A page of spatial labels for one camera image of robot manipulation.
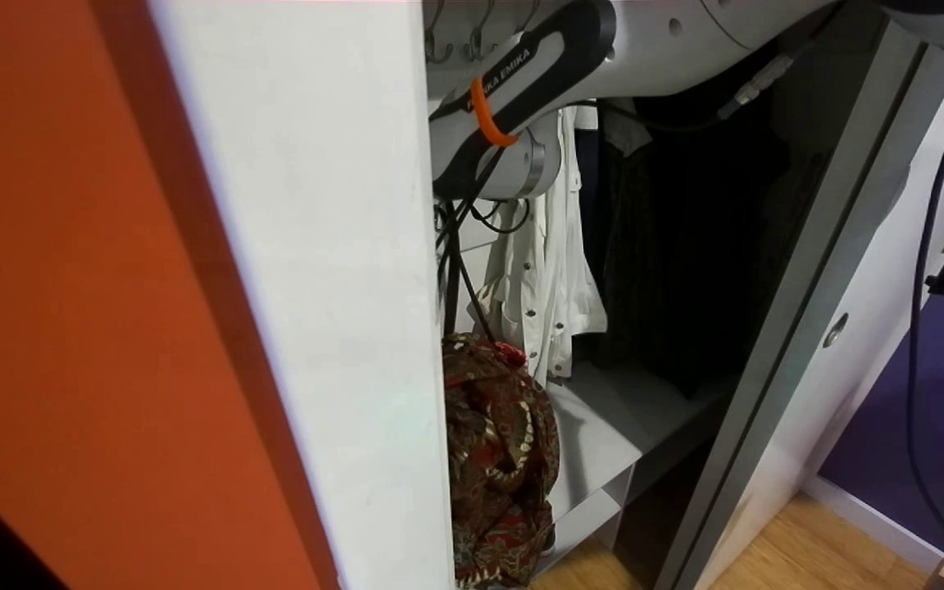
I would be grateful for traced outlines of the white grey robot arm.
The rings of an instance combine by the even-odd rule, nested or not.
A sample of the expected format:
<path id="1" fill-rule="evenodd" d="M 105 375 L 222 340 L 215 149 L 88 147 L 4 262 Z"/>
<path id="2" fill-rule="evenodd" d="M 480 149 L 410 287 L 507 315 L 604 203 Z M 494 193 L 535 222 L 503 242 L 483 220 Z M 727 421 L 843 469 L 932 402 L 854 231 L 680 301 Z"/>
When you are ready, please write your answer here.
<path id="1" fill-rule="evenodd" d="M 430 159 L 441 200 L 511 200 L 557 172 L 553 115 L 671 99 L 743 64 L 708 112 L 774 84 L 848 0 L 422 0 Z"/>

